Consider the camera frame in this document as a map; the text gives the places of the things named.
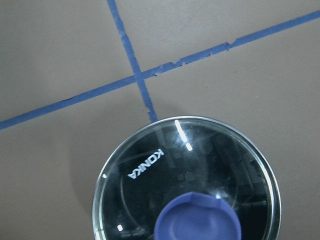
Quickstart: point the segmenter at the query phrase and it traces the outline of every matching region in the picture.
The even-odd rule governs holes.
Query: tape strip
[[[141,73],[143,79],[148,79],[151,78],[153,76],[156,76],[158,74],[173,70],[175,68],[178,68],[180,66],[182,66],[183,64],[190,64],[193,62],[196,62],[198,60],[207,58],[211,55],[215,55],[224,51],[228,51],[231,48],[235,48],[244,44],[247,44],[249,42],[264,38],[266,36],[269,36],[271,34],[275,34],[278,33],[280,31],[295,27],[297,25],[301,25],[307,22],[310,22],[312,20],[316,20],[320,18],[320,10],[314,11],[312,13],[309,13],[307,15],[303,15],[300,17],[297,17],[295,19],[286,21],[284,23],[280,23],[278,25],[272,26],[272,27],[268,27],[266,29],[263,29],[261,31],[257,31],[254,33],[251,33],[249,35],[243,36],[243,37],[239,37],[237,38],[233,44],[229,44],[229,43],[223,43],[217,46],[214,46],[212,48],[191,54],[189,56],[183,57],[181,58],[179,61],[177,61],[176,63],[173,62],[168,62],[165,63],[163,65],[154,67],[152,69],[149,69],[147,71],[144,71]],[[33,111],[29,111],[27,113],[24,113],[22,115],[18,115],[12,118],[9,118],[7,120],[1,121],[0,122],[0,130],[11,127],[13,125],[16,124],[20,124],[23,123],[25,121],[40,117],[42,115],[54,112],[56,110],[59,109],[63,109],[65,107],[68,107],[70,105],[73,104],[77,104],[79,102],[94,98],[96,96],[99,96],[101,94],[105,94],[108,93],[110,91],[125,87],[127,85],[133,84],[136,82],[136,79],[134,76],[129,76],[126,77],[124,79],[115,81],[113,83],[109,83],[107,85],[95,88],[93,90],[81,93],[79,95],[76,95],[72,98],[66,99],[66,100],[62,100],[44,107],[41,107],[39,109],[33,110]]]
[[[135,78],[136,83],[139,86],[143,102],[144,102],[145,106],[149,109],[149,112],[148,112],[149,118],[152,122],[156,122],[158,120],[158,117],[155,112],[154,106],[152,104],[150,94],[148,92],[145,80],[141,74],[139,63],[135,57],[134,49],[132,47],[132,44],[130,42],[129,37],[126,34],[124,23],[122,22],[122,20],[120,18],[116,2],[115,2],[115,0],[107,0],[107,3],[109,5],[111,14],[113,16],[113,20],[115,22],[116,28],[118,29],[118,32],[121,36],[121,41],[122,41],[122,44],[123,44],[124,49],[126,51],[126,55],[130,61],[130,64],[131,64],[131,67],[133,70],[133,74],[134,74],[134,78]]]

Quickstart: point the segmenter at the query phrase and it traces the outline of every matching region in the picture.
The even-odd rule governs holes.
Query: metal rim
[[[139,133],[143,132],[146,129],[152,128],[153,126],[156,126],[158,124],[172,121],[172,120],[180,120],[180,119],[185,119],[185,120],[204,120],[208,122],[212,122],[215,124],[222,125],[236,134],[238,134],[240,137],[242,137],[249,146],[256,151],[256,153],[259,155],[259,158],[263,161],[263,166],[265,168],[266,176],[268,176],[269,181],[268,181],[268,186],[269,186],[269,193],[271,195],[271,217],[270,217],[270,223],[269,223],[269,229],[266,231],[263,239],[264,240],[276,240],[278,239],[279,236],[279,231],[280,231],[280,225],[281,225],[281,216],[282,216],[282,207],[281,207],[281,197],[280,197],[280,191],[279,191],[279,186],[275,177],[275,174],[268,163],[267,159],[265,156],[262,154],[262,152],[257,148],[257,146],[242,132],[240,132],[238,129],[234,128],[233,126],[226,124],[222,121],[208,118],[208,117],[203,117],[203,116],[175,116],[175,117],[169,117],[165,119],[161,119],[159,121],[150,123],[133,134],[131,134],[127,139],[125,139],[110,155],[110,157],[106,160],[105,164],[103,165],[100,174],[97,178],[96,184],[95,184],[95,192],[94,192],[94,197],[93,197],[93,204],[92,204],[92,226],[93,226],[93,232],[94,232],[94,237],[96,240],[108,240],[104,234],[104,229],[103,229],[103,223],[102,223],[102,193],[104,192],[105,189],[105,184],[103,187],[101,186],[101,181],[102,175],[104,173],[104,170],[106,166],[108,165],[110,159],[114,157],[114,155],[125,145],[127,142],[138,135]]]

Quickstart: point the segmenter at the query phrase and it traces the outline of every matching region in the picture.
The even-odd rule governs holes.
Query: lid knob
[[[237,214],[223,199],[188,192],[161,211],[154,240],[241,240],[241,226]]]

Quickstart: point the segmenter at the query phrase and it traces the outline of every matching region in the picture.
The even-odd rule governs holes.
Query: blue tape
[[[121,41],[124,46],[126,55],[129,58],[129,61],[130,61],[130,64],[131,64],[131,67],[133,70],[134,78],[136,80],[136,83],[139,86],[143,102],[144,102],[145,106],[149,109],[149,112],[148,112],[149,118],[152,122],[156,122],[158,120],[158,117],[155,112],[154,106],[152,104],[151,97],[148,92],[145,80],[141,74],[141,69],[139,67],[138,61],[135,57],[134,49],[132,47],[132,44],[130,42],[129,37],[126,34],[124,23],[122,22],[122,20],[120,18],[116,2],[115,2],[115,0],[107,0],[107,3],[109,5],[111,14],[113,16],[116,28],[118,29],[118,32],[121,36]]]
[[[250,43],[252,41],[267,37],[271,34],[275,34],[280,31],[283,31],[283,30],[286,30],[286,29],[295,27],[297,25],[301,25],[301,24],[304,24],[304,23],[307,23],[307,22],[310,22],[312,20],[316,20],[319,18],[320,18],[320,10],[317,10],[317,11],[314,11],[314,12],[309,13],[307,15],[303,15],[303,16],[297,17],[295,19],[280,23],[278,25],[268,27],[268,28],[263,29],[261,31],[257,31],[257,32],[248,34],[246,36],[239,37],[232,44],[229,44],[228,42],[226,42],[226,43],[211,47],[209,49],[191,54],[189,56],[183,57],[180,60],[178,60],[176,63],[168,62],[163,65],[154,67],[154,68],[149,69],[147,71],[141,72],[141,75],[142,75],[143,79],[148,79],[153,76],[157,76],[158,74],[165,73],[167,71],[181,67],[183,64],[190,64],[190,63],[196,62],[198,60],[207,58],[211,55],[215,55],[215,54],[218,54],[218,53],[221,53],[224,51],[228,51],[231,48],[235,48],[235,47]],[[135,82],[136,82],[135,76],[129,76],[124,79],[107,84],[105,86],[101,86],[101,87],[95,88],[93,90],[81,93],[81,94],[76,95],[70,99],[62,100],[62,101],[50,104],[48,106],[41,107],[39,109],[29,111],[29,112],[24,113],[22,115],[12,117],[10,119],[7,119],[7,120],[0,122],[0,130],[11,127],[16,124],[23,123],[25,121],[28,121],[28,120],[31,120],[31,119],[34,119],[37,117],[40,117],[45,114],[54,112],[56,110],[68,107],[70,105],[77,104],[79,102],[94,98],[94,97],[99,96],[101,94],[108,93],[110,91],[119,89],[121,87],[130,85]],[[143,94],[142,96],[145,96],[145,98],[150,98],[150,95],[147,91],[147,88],[143,88],[143,86],[139,86],[139,87],[140,87],[141,94]],[[155,116],[151,116],[150,118],[152,118],[151,120],[154,120],[157,117],[155,115]]]

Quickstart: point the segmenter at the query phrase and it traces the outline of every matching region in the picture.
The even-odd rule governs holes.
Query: gray surface
[[[320,9],[308,1],[118,1],[146,70]],[[0,2],[0,121],[132,74],[105,1]],[[278,179],[279,240],[320,230],[320,20],[148,79],[159,118],[233,125]],[[133,84],[0,132],[0,239],[93,239],[107,157],[149,123]]]
[[[0,121],[132,75],[105,0],[2,0],[0,32]]]

